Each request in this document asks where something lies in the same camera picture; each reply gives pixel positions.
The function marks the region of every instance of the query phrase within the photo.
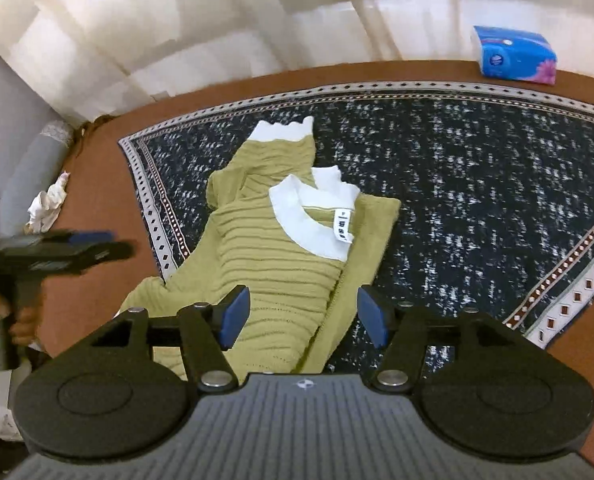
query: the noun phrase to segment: sweater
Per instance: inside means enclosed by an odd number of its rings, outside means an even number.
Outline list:
[[[144,280],[122,305],[171,316],[195,301],[218,303],[242,283],[251,315],[226,358],[250,371],[320,372],[372,282],[399,201],[359,194],[337,167],[312,168],[312,118],[289,126],[261,121],[224,170],[211,175],[215,212],[191,256],[163,283]],[[352,244],[334,238],[334,208],[354,209]],[[184,376],[179,349],[154,360]]]

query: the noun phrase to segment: brown floor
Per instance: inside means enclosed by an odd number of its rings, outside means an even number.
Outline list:
[[[112,230],[139,245],[126,262],[97,267],[77,278],[46,282],[45,320],[40,338],[56,355],[109,320],[125,296],[142,278],[157,274],[148,236],[141,221],[128,165],[117,140],[146,126],[200,108],[230,101],[310,88],[325,84],[371,80],[449,80],[490,82],[475,63],[460,61],[397,61],[338,65],[224,84],[185,94],[130,112],[104,125],[86,140],[83,152],[72,156],[65,169],[72,172],[68,199],[58,228]],[[594,79],[558,74],[553,88],[502,82],[594,104]],[[594,386],[594,304],[549,351],[583,374]],[[594,462],[594,428],[583,449]]]

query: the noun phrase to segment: metal bolt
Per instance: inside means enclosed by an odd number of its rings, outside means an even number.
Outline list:
[[[408,376],[401,370],[384,370],[379,372],[377,381],[383,386],[404,386],[408,382]]]
[[[223,388],[232,382],[232,375],[223,370],[212,370],[202,375],[202,383],[209,388]]]

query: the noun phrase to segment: ribbed knit fabric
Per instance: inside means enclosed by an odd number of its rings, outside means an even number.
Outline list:
[[[355,316],[357,288],[375,277],[399,210],[398,200],[360,194],[347,256],[317,256],[316,243],[309,250],[299,246],[277,221],[269,189],[284,186],[289,174],[314,185],[312,119],[290,127],[263,122],[228,166],[211,175],[207,201],[216,210],[191,256],[166,284],[148,278],[122,305],[173,316],[196,301],[218,303],[233,286],[247,285],[251,315],[225,354],[240,380],[249,371],[322,370]],[[331,227],[332,209],[301,209],[320,225],[310,225],[313,233]],[[298,235],[309,241],[308,232]],[[179,349],[155,348],[154,360],[185,376]]]

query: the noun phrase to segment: rolled gray fabric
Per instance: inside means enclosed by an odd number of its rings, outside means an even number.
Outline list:
[[[30,144],[0,196],[0,237],[23,233],[32,200],[54,184],[73,138],[69,124],[51,121]]]

